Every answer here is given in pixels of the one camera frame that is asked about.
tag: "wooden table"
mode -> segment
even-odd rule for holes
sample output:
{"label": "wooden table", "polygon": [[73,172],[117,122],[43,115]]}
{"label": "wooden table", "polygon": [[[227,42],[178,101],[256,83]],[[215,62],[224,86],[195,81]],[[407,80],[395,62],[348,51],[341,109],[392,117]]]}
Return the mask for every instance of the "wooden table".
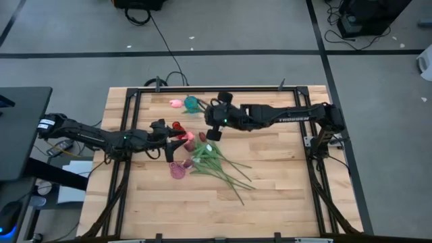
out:
{"label": "wooden table", "polygon": [[[111,88],[103,116],[102,128],[119,130],[127,88]],[[312,104],[329,102],[325,86],[309,86]],[[233,104],[260,103],[274,107],[295,106],[294,97],[286,92],[234,92]],[[209,101],[217,93],[190,93]],[[146,93],[141,96],[137,128],[151,130],[151,122],[164,118],[167,124],[178,121],[187,131],[206,132],[202,114],[182,114],[183,109],[169,105],[172,99],[184,99],[184,93]],[[128,128],[131,124],[130,107]],[[311,185],[306,168],[304,147],[298,123],[275,124],[267,129],[240,132],[225,128],[217,143],[230,160],[247,164],[244,178],[229,165],[224,170],[249,183],[256,190],[238,190],[245,206],[227,185],[205,175],[186,175],[182,180],[171,178],[162,155],[157,161],[145,153],[132,157],[121,238],[270,238],[274,232],[283,237],[318,236]],[[330,154],[344,161],[343,151],[330,148]],[[189,157],[179,148],[175,160]],[[94,156],[94,166],[103,160],[103,153]],[[362,230],[360,217],[347,168],[332,159],[325,160],[333,201],[344,217]],[[82,209],[77,235],[82,235],[96,221],[107,202],[112,164],[103,165],[91,176]],[[327,231],[329,218],[325,204],[323,213]],[[113,233],[117,209],[111,217]]]}

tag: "black desk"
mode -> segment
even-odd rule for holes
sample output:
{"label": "black desk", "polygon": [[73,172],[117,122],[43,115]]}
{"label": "black desk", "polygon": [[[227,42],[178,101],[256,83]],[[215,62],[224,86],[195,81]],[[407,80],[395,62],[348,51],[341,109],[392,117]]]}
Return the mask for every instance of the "black desk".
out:
{"label": "black desk", "polygon": [[0,209],[19,198],[23,204],[14,234],[0,236],[0,242],[16,242],[36,178],[86,190],[87,178],[30,158],[51,92],[50,87],[0,88],[0,95],[15,102],[0,108]]}

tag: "concrete floor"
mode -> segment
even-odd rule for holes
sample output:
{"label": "concrete floor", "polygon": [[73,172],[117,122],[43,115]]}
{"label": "concrete floor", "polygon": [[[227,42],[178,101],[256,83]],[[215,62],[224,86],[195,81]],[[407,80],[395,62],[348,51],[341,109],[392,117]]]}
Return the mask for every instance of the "concrete floor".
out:
{"label": "concrete floor", "polygon": [[[0,32],[19,2],[0,0]],[[323,34],[330,29],[327,6],[323,0],[312,2]],[[427,48],[432,29],[418,29],[416,21],[430,17],[431,7],[428,0],[413,0],[391,26],[391,34],[371,49],[400,50],[402,43],[404,49]],[[318,51],[304,0],[169,0],[154,18],[173,51]],[[354,44],[362,47],[368,39],[360,38]],[[345,45],[326,42],[325,48],[348,50]],[[0,42],[0,57],[3,53],[118,51],[166,48],[153,24],[131,25],[109,0],[27,0],[4,43]],[[419,76],[416,55],[328,58],[374,233],[432,238],[428,181],[432,174],[428,149],[432,83]],[[327,84],[319,55],[203,55],[178,57],[178,61],[191,85],[279,84],[283,78],[291,85]],[[95,124],[102,118],[109,87],[142,86],[174,70],[177,67],[170,57],[0,58],[0,86],[51,86],[48,112]],[[173,78],[170,83],[179,85],[181,80]],[[44,142],[36,144],[48,148]],[[38,151],[32,156],[46,160]],[[36,230],[52,240],[67,233],[80,212],[44,214]]]}

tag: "black cable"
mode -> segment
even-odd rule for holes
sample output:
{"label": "black cable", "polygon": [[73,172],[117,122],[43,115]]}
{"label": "black cable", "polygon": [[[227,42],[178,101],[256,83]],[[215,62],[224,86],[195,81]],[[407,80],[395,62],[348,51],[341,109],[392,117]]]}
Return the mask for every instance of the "black cable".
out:
{"label": "black cable", "polygon": [[40,148],[38,148],[36,145],[33,144],[33,147],[37,150],[39,150],[39,152],[41,152],[43,155],[45,155],[46,157],[50,157],[48,154],[46,154],[44,151],[42,151]]}
{"label": "black cable", "polygon": [[[351,48],[353,48],[353,49],[356,50],[356,51],[362,51],[362,50],[365,50],[366,48],[370,47],[370,46],[371,46],[375,41],[377,41],[379,38],[389,35],[390,32],[392,31],[392,29],[390,28],[390,26],[389,26],[388,29],[389,29],[389,32],[388,32],[387,34],[382,34],[382,35],[376,36],[376,37],[375,37],[375,38],[374,38],[374,39],[373,39],[373,40],[372,40],[372,41],[371,41],[367,46],[362,47],[362,48],[360,48],[360,49],[357,49],[356,47],[354,47],[354,46],[351,45],[350,43],[346,42],[346,41],[355,41],[354,39],[346,39],[346,38],[343,38],[342,36],[338,35],[336,32],[334,32],[334,31],[332,31],[332,30],[328,30],[328,31],[325,32],[325,34],[324,34],[324,39],[325,39],[327,42],[329,42],[329,43],[342,43],[342,44],[345,44],[345,45],[350,46]],[[344,41],[332,41],[332,40],[329,40],[329,39],[327,38],[327,34],[328,34],[329,32],[334,33],[337,37],[339,37],[341,40],[344,40]]]}
{"label": "black cable", "polygon": [[80,224],[80,222],[77,222],[76,225],[66,235],[64,235],[62,237],[58,237],[57,239],[54,239],[54,240],[50,240],[48,242],[58,242],[64,238],[66,238],[68,235],[70,235],[73,232],[74,229],[76,229],[78,227],[79,224]]}
{"label": "black cable", "polygon": [[187,83],[188,86],[189,86],[188,78],[186,77],[186,75],[184,75],[183,73],[178,72],[178,71],[172,71],[172,72],[170,72],[170,73],[168,74],[168,76],[166,77],[166,79],[165,79],[165,82],[166,82],[166,83],[168,83],[169,77],[170,77],[172,74],[180,74],[180,75],[182,76],[182,83],[183,83],[183,86],[184,86],[184,83]]}
{"label": "black cable", "polygon": [[343,161],[341,161],[341,160],[339,160],[339,159],[336,159],[335,157],[332,157],[332,156],[330,156],[330,155],[329,155],[329,158],[330,158],[330,159],[334,159],[335,161],[341,163],[342,165],[345,165],[346,169],[348,170],[348,174],[351,176],[351,171],[350,171],[350,168],[348,167],[347,164],[345,164]]}
{"label": "black cable", "polygon": [[325,2],[325,4],[327,4],[329,6],[329,8],[327,9],[327,13],[329,14],[329,17],[327,18],[327,22],[331,26],[333,26],[333,25],[337,24],[339,22],[339,19],[341,18],[341,16],[339,14],[337,14],[337,11],[342,6],[342,3],[344,2],[344,0],[341,0],[339,2],[339,6],[337,6],[337,7],[332,7],[329,3],[329,0],[324,0],[324,2]]}
{"label": "black cable", "polygon": [[82,151],[84,151],[84,149],[86,148],[85,144],[82,144],[82,148],[80,149],[80,152],[78,153],[78,155],[82,154]]}
{"label": "black cable", "polygon": [[78,175],[82,175],[82,174],[85,174],[85,173],[88,173],[88,176],[87,176],[87,178],[90,178],[90,176],[91,176],[91,174],[97,169],[97,168],[99,168],[102,164],[106,164],[106,162],[104,162],[104,161],[102,161],[100,164],[98,164],[95,168],[93,168],[90,172],[82,172],[82,173],[79,173]]}
{"label": "black cable", "polygon": [[178,69],[180,71],[180,74],[182,75],[183,86],[184,86],[185,83],[186,83],[186,86],[189,86],[188,80],[186,79],[186,81],[185,81],[185,79],[184,79],[185,75],[183,74],[183,71],[182,71],[182,69],[180,67],[180,64],[178,63],[176,57],[174,57],[174,54],[171,52],[171,49],[169,48],[168,43],[165,40],[165,37],[163,37],[163,34],[162,34],[161,30],[157,26],[155,19],[153,18],[153,16],[151,14],[149,14],[149,16],[150,16],[151,21],[153,21],[153,24],[155,25],[155,27],[157,29],[157,32],[159,32],[159,34],[161,35],[161,38],[162,38],[163,42],[165,43],[165,46],[167,47],[169,54],[173,57],[173,59],[175,61],[175,64],[177,64],[177,67],[178,67]]}
{"label": "black cable", "polygon": [[342,144],[342,141],[335,134],[333,134],[333,137],[339,142],[340,146],[342,147],[342,150],[345,150],[345,147]]}
{"label": "black cable", "polygon": [[153,156],[151,156],[150,153],[149,153],[148,151],[145,151],[145,153],[147,154],[147,156],[148,156],[150,159],[158,159],[158,158],[161,156],[161,150],[160,150],[159,148],[157,149],[157,157],[153,157]]}
{"label": "black cable", "polygon": [[[138,21],[138,20],[136,20],[136,18],[130,17],[129,16],[129,9],[131,7],[137,7],[138,9],[142,9],[142,10],[146,11],[147,12],[147,19],[144,20],[144,21]],[[151,18],[150,11],[142,3],[133,3],[133,2],[129,3],[124,8],[124,15],[128,19],[129,23],[131,23],[131,24],[133,24],[135,26],[143,26],[143,25],[147,24],[147,22],[149,22],[150,18]]]}
{"label": "black cable", "polygon": [[78,141],[74,141],[74,142],[76,142],[76,145],[78,145],[78,154],[77,155],[80,155],[82,152],[81,145]]}
{"label": "black cable", "polygon": [[92,125],[92,127],[99,125],[101,122],[102,122],[102,120],[98,121],[98,123],[96,123],[95,125]]}

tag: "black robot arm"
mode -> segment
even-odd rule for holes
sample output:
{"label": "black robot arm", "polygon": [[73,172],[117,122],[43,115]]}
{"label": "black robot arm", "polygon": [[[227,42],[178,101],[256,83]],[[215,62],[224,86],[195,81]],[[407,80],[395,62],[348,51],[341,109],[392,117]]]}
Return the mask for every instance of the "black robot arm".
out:
{"label": "black robot arm", "polygon": [[269,105],[231,104],[232,94],[220,92],[217,99],[212,99],[205,109],[205,122],[213,129],[207,132],[207,138],[219,141],[222,133],[220,127],[230,127],[241,131],[252,131],[268,128],[275,123],[314,121],[321,126],[316,138],[311,140],[311,155],[325,157],[327,144],[331,137],[345,129],[342,113],[339,108],[327,103],[310,107],[274,108]]}
{"label": "black robot arm", "polygon": [[105,151],[107,158],[113,160],[124,161],[132,153],[164,149],[167,162],[173,162],[173,152],[187,140],[170,142],[168,138],[184,134],[185,131],[169,128],[163,119],[154,121],[150,127],[152,133],[145,130],[108,132],[68,119],[64,114],[51,113],[39,121],[37,132],[39,138],[45,140],[66,137],[83,142],[92,150]]}

